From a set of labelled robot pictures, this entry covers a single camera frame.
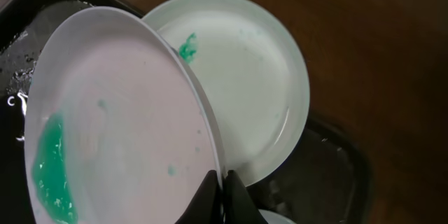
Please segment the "white plate top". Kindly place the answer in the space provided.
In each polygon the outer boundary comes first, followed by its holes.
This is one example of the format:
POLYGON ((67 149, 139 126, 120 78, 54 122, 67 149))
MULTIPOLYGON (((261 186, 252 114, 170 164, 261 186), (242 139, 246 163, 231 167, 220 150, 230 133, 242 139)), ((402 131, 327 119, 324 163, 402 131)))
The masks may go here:
POLYGON ((147 24, 81 10, 37 60, 24 126, 37 223, 175 223, 222 167, 206 97, 147 24))

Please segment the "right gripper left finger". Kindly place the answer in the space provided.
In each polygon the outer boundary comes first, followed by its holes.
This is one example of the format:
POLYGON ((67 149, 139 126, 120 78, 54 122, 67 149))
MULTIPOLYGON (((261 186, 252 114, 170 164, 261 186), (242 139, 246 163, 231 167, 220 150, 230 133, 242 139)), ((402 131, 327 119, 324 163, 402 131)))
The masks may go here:
POLYGON ((176 224, 220 224, 221 189, 215 170, 207 172, 176 224))

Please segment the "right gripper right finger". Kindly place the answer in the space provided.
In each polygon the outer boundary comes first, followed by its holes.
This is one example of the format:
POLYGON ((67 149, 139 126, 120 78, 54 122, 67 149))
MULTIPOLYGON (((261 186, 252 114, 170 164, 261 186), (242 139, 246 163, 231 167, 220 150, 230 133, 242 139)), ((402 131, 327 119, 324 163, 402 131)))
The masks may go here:
POLYGON ((227 173, 223 185, 225 224, 267 224, 234 170, 227 173))

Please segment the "white plate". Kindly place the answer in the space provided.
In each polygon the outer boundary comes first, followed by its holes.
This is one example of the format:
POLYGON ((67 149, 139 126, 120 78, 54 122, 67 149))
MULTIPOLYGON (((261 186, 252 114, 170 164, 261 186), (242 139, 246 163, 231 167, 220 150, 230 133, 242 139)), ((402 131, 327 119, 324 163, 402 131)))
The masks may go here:
POLYGON ((296 224, 289 218, 284 217, 273 211, 260 209, 259 212, 268 224, 296 224))
POLYGON ((24 126, 37 223, 175 223, 222 167, 206 97, 147 24, 81 10, 37 60, 24 126))

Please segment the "pale blue plate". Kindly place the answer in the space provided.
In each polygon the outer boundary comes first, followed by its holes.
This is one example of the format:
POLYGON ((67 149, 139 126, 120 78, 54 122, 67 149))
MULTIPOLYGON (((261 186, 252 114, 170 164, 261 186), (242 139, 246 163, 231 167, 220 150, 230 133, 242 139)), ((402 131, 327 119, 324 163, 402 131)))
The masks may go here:
POLYGON ((307 68, 289 31, 249 0, 169 0, 143 21, 205 91, 225 166, 246 186, 275 171, 296 147, 309 113, 307 68))

